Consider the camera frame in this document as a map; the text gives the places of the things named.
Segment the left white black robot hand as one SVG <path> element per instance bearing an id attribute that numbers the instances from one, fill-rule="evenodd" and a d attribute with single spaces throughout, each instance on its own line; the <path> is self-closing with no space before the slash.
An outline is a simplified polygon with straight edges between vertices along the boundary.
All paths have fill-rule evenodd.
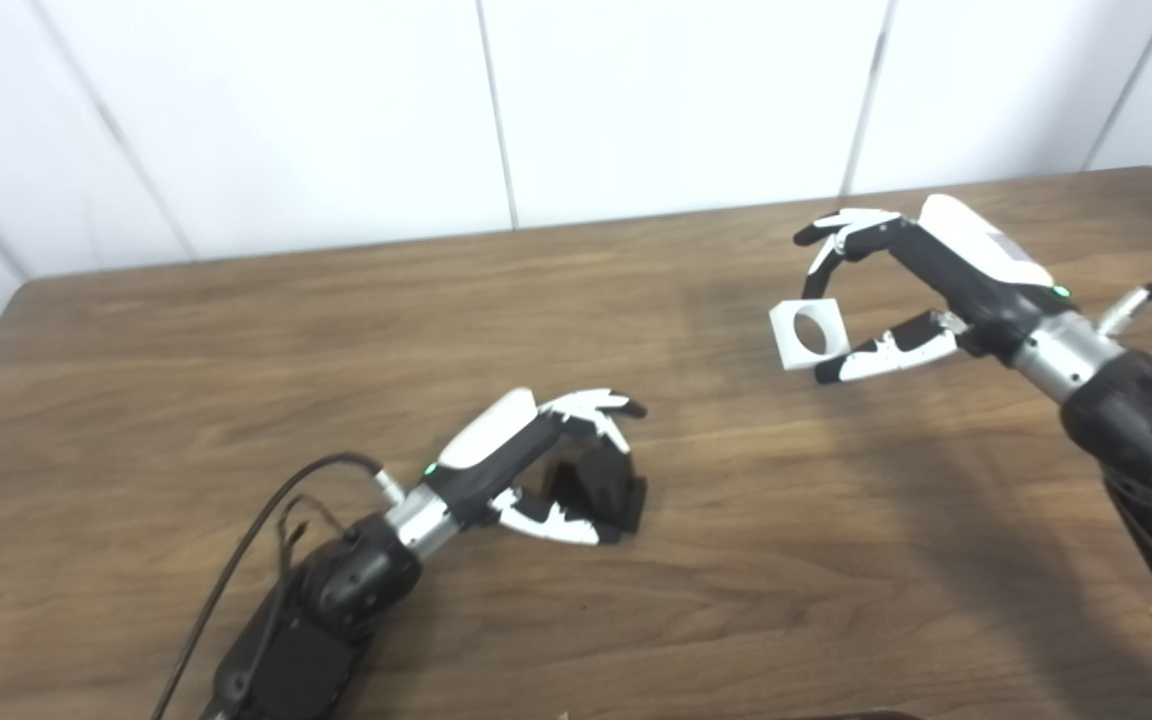
<path id="1" fill-rule="evenodd" d="M 420 561 L 471 526 L 500 525 L 541 541 L 616 544 L 622 532 L 608 521 L 581 518 L 558 500 L 515 484 L 566 435 L 593 437 L 602 448 L 630 457 L 616 414 L 643 418 L 646 409 L 611 388 L 579 389 L 545 404 L 530 388 L 511 389 L 450 439 L 385 521 Z"/>

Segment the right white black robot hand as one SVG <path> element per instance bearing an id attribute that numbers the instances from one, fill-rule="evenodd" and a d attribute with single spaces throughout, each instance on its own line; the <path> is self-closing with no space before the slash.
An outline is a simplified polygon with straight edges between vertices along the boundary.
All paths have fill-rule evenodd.
<path id="1" fill-rule="evenodd" d="M 814 365 L 823 386 L 905 372 L 965 353 L 993 357 L 1062 404 L 1124 354 L 1098 333 L 1048 270 L 1005 233 L 946 194 L 919 217 L 840 209 L 806 225 L 797 247 L 819 247 L 804 300 L 823 300 L 846 263 L 887 252 L 945 302 Z"/>

